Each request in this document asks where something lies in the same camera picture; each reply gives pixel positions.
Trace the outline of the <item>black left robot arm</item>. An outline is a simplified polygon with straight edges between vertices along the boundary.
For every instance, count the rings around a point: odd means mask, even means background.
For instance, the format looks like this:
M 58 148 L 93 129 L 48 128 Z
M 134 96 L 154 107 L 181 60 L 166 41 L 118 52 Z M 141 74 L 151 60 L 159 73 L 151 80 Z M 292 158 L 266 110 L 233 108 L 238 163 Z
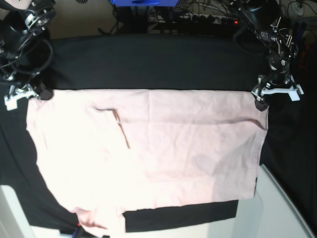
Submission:
M 251 93 L 255 106 L 265 111 L 273 94 L 287 94 L 291 101 L 299 101 L 302 87 L 295 82 L 290 71 L 290 63 L 298 53 L 298 46 L 290 33 L 282 33 L 279 27 L 281 14 L 275 0 L 231 0 L 229 5 L 242 20 L 243 25 L 233 35 L 233 42 L 243 51 L 262 56 L 262 52 L 252 52 L 242 45 L 238 38 L 250 31 L 266 47 L 270 72 L 260 74 Z

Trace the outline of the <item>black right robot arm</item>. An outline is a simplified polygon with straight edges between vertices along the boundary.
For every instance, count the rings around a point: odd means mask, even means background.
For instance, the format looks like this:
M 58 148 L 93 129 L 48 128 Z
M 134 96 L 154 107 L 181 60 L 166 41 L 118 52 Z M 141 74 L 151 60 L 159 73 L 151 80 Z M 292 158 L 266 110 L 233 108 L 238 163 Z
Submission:
M 53 0 L 2 0 L 0 7 L 7 15 L 0 22 L 0 82 L 8 85 L 4 104 L 8 111 L 17 109 L 20 99 L 49 100 L 52 90 L 36 77 L 53 60 L 53 45 L 45 36 L 46 29 L 56 15 Z M 43 43 L 49 54 L 41 66 L 20 67 L 20 61 Z

